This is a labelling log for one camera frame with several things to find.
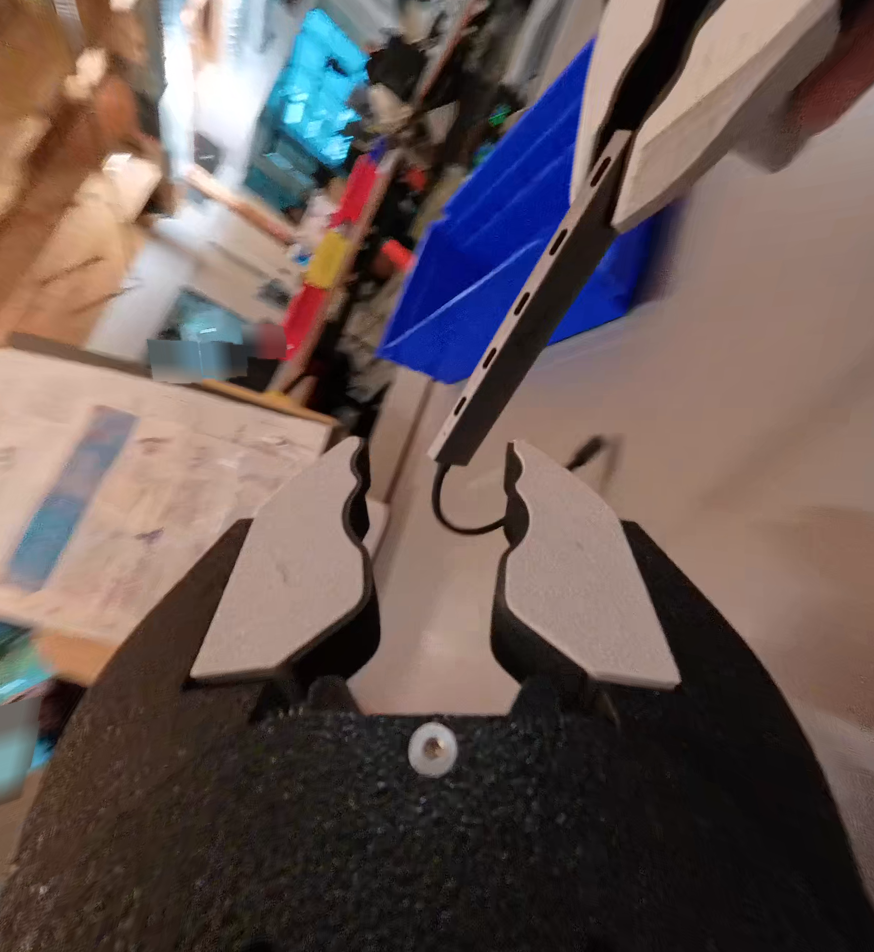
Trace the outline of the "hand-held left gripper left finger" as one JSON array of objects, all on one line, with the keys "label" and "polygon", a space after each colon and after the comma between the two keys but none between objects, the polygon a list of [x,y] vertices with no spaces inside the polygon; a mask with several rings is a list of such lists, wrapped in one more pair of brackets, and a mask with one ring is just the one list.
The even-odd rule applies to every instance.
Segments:
[{"label": "hand-held left gripper left finger", "polygon": [[366,443],[349,437],[283,484],[251,522],[189,677],[299,684],[353,677],[380,643]]}]

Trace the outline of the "small red storage bin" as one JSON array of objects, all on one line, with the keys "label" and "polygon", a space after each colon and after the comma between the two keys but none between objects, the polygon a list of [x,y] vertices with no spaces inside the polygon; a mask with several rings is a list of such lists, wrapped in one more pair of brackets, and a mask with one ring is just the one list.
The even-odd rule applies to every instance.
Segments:
[{"label": "small red storage bin", "polygon": [[283,328],[286,339],[285,361],[300,351],[308,333],[320,317],[327,290],[304,283],[288,303]]},{"label": "small red storage bin", "polygon": [[372,155],[363,153],[348,175],[344,192],[333,212],[329,226],[336,230],[341,226],[356,224],[373,191],[378,165]]}]

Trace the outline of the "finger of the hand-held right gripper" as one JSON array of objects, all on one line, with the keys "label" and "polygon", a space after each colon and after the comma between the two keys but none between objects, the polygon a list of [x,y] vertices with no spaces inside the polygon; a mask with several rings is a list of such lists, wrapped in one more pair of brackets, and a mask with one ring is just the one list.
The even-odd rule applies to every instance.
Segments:
[{"label": "finger of the hand-held right gripper", "polygon": [[679,2],[605,4],[589,59],[569,199],[588,195],[603,154],[624,153],[624,183],[645,128],[679,79]]},{"label": "finger of the hand-held right gripper", "polygon": [[699,26],[681,73],[629,149],[612,227],[628,232],[727,153],[774,173],[800,149],[793,93],[832,51],[835,1],[728,1]]}]

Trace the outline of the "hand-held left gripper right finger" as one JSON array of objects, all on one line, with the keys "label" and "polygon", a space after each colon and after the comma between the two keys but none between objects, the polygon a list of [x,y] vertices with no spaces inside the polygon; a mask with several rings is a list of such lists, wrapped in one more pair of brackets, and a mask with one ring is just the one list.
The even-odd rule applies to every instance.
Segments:
[{"label": "hand-held left gripper right finger", "polygon": [[517,683],[673,689],[681,673],[615,511],[525,441],[507,446],[491,650]]}]

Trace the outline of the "grey desk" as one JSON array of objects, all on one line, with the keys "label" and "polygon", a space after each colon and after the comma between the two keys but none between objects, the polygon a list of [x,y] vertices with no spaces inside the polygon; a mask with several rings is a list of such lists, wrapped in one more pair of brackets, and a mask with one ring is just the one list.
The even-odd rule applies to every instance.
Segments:
[{"label": "grey desk", "polygon": [[647,298],[543,354],[444,506],[498,518],[514,439],[614,440],[582,478],[768,668],[874,896],[874,87],[780,173],[723,160],[666,239]]}]

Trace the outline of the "blue plastic bin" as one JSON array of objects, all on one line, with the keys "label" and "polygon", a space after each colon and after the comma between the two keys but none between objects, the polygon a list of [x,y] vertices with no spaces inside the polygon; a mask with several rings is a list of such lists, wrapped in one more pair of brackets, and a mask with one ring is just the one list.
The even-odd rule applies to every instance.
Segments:
[{"label": "blue plastic bin", "polygon": [[577,54],[428,226],[378,357],[444,384],[477,368],[569,208],[595,43]]}]

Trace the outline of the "small yellow storage bin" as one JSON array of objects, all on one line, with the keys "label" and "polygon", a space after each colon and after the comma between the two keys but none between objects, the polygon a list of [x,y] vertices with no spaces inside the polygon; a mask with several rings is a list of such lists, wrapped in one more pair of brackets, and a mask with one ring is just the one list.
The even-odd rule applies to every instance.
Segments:
[{"label": "small yellow storage bin", "polygon": [[347,264],[353,244],[348,235],[331,230],[324,235],[309,258],[303,283],[321,291],[331,290]]}]

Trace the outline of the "grey USB hub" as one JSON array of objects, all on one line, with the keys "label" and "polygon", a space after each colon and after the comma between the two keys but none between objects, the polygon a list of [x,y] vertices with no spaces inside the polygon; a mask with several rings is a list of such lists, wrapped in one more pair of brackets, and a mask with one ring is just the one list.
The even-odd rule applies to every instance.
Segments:
[{"label": "grey USB hub", "polygon": [[502,519],[481,527],[451,522],[443,511],[443,483],[450,470],[470,464],[617,240],[619,232],[613,227],[613,216],[633,137],[630,130],[614,132],[586,173],[582,191],[507,309],[428,451],[436,466],[431,509],[438,523],[455,535],[479,537],[502,527]]}]

